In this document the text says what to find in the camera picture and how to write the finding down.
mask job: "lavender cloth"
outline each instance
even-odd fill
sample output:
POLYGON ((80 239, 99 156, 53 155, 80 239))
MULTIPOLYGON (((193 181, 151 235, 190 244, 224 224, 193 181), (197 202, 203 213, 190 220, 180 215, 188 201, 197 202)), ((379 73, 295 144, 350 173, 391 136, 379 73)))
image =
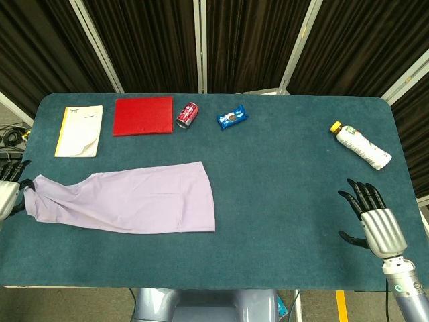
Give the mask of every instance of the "lavender cloth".
POLYGON ((201 162, 94 173, 63 186, 43 176, 25 189, 25 208, 36 221, 116 231, 214 231, 215 206, 201 162))

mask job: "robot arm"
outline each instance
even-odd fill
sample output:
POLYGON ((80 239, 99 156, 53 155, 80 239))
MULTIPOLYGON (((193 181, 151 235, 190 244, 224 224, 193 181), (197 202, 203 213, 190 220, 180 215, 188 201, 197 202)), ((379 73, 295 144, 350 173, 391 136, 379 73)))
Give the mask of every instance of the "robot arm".
POLYGON ((391 209, 387 208, 379 191, 370 184, 347 179, 356 198, 345 191, 346 198, 361 222, 366 239, 353 238, 340 231, 349 244, 369 248, 384 261, 383 273, 393 290, 406 322, 429 321, 429 300, 416 275, 414 264, 402 257, 407 243, 391 209))
POLYGON ((18 182, 24 168, 30 162, 30 160, 8 162, 0 168, 0 229, 4 220, 25 209, 23 199, 20 204, 15 205, 19 191, 26 186, 34 190, 31 180, 18 182))

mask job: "teal tablecloth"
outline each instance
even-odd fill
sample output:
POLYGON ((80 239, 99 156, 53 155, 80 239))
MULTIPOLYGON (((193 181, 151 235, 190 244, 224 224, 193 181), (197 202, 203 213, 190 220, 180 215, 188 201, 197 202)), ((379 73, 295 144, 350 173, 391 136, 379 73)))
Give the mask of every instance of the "teal tablecloth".
POLYGON ((22 178, 43 174, 75 184, 94 172, 202 161, 212 185, 215 233, 127 235, 37 223, 22 212, 0 233, 0 284, 168 288, 383 290, 381 260, 346 244, 363 237, 336 193, 353 178, 374 184, 399 221, 422 282, 429 254, 389 106, 372 97, 175 94, 174 114, 194 101, 188 130, 114 138, 118 97, 145 94, 56 93, 41 103, 22 178), (249 119, 221 131, 216 115, 243 103, 249 119), (55 158, 66 106, 104 107, 95 158, 55 158), (376 171, 329 133, 353 125, 392 154, 376 171))

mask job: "plastic bottle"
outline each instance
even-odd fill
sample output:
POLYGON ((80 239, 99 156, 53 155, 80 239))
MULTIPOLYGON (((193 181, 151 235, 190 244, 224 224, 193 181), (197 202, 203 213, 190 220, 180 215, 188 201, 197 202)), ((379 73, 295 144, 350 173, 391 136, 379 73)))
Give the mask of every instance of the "plastic bottle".
POLYGON ((380 170, 391 160, 391 155, 368 141, 359 131, 351 126, 343 125, 336 121, 330 131, 335 134, 337 140, 354 151, 374 169, 380 170))

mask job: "red can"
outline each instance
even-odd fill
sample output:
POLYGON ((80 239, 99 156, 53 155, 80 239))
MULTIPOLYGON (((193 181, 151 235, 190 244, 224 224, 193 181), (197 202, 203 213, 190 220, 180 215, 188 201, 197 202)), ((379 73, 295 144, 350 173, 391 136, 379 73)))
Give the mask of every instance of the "red can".
POLYGON ((184 129, 187 129, 198 115, 198 111, 198 105, 193 102, 189 102, 185 105, 179 116, 177 116, 176 124, 184 129))

